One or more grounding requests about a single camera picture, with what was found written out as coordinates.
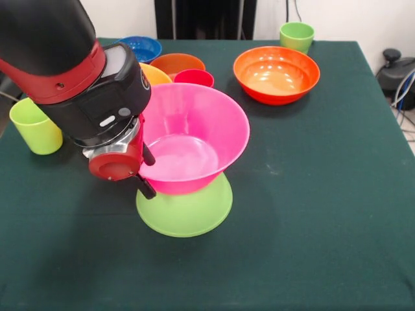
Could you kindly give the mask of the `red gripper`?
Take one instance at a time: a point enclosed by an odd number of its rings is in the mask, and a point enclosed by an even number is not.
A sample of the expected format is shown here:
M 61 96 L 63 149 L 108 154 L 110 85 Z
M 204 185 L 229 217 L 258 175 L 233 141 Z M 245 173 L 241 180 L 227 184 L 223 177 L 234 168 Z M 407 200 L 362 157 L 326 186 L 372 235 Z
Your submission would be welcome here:
M 114 142 L 97 148 L 88 148 L 89 171 L 98 178 L 119 181 L 134 176 L 138 190 L 148 200 L 156 196 L 153 186 L 140 174 L 141 164 L 155 164 L 155 157 L 143 143 L 143 117 L 132 119 L 124 134 Z

